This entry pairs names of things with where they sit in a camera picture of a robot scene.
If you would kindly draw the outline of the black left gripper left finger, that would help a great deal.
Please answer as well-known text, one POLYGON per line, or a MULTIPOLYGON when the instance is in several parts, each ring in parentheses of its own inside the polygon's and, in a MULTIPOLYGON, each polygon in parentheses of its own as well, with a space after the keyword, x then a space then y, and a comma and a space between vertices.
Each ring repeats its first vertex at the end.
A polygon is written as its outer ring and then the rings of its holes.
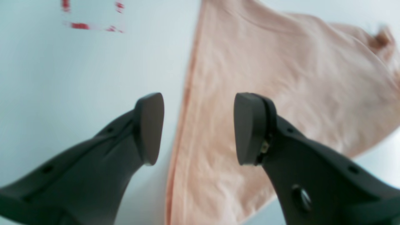
POLYGON ((164 99, 151 93, 94 137, 1 188, 0 214, 25 225, 113 225, 137 170, 156 163, 164 99))

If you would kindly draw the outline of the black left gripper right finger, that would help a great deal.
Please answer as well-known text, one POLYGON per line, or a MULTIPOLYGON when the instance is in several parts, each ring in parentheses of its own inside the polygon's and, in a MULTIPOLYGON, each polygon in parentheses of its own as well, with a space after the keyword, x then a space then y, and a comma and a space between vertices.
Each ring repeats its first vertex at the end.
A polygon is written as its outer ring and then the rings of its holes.
POLYGON ((287 225, 398 225, 400 192, 280 117, 254 93, 234 99, 240 165, 261 166, 287 225))

